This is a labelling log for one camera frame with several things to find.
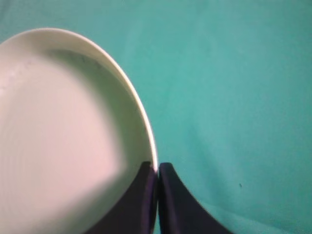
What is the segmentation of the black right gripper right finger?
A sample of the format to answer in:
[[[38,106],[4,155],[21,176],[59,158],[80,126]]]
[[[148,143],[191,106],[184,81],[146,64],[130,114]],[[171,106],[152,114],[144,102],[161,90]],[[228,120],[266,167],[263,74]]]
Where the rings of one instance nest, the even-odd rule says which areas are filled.
[[[159,166],[158,216],[162,234],[230,234],[193,197],[171,163]]]

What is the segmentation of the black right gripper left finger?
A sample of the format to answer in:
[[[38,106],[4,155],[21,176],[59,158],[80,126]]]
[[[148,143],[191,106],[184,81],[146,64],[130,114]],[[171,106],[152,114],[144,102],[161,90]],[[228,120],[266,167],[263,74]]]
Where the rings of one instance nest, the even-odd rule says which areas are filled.
[[[156,172],[150,162],[139,171],[113,208],[87,234],[151,234],[156,219]]]

